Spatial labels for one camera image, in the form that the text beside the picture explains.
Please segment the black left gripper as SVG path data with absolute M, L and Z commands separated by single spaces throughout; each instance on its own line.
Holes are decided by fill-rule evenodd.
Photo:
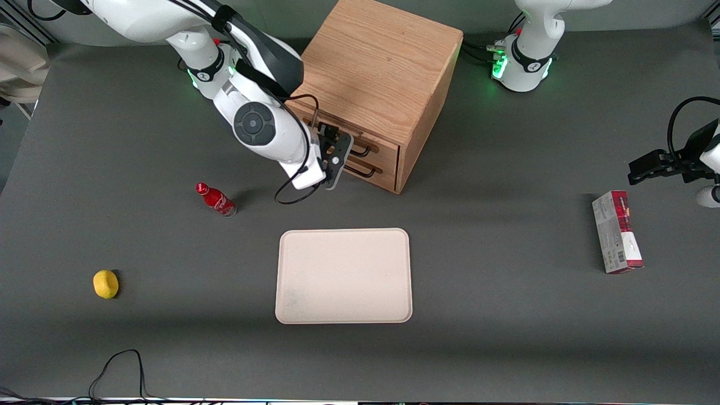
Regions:
M 655 159 L 636 159 L 628 164 L 628 184 L 637 185 L 652 173 L 656 176 L 676 176 L 684 183 L 704 179 L 704 164 L 699 160 L 701 151 L 696 148 L 682 148 L 673 151 L 673 156 L 662 149 L 653 150 Z

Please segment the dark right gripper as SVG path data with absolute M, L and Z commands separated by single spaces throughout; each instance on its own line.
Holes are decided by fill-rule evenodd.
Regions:
M 333 190 L 344 170 L 354 138 L 350 134 L 340 134 L 338 127 L 331 127 L 324 122 L 317 123 L 317 137 L 321 141 L 321 156 L 326 172 L 322 187 Z

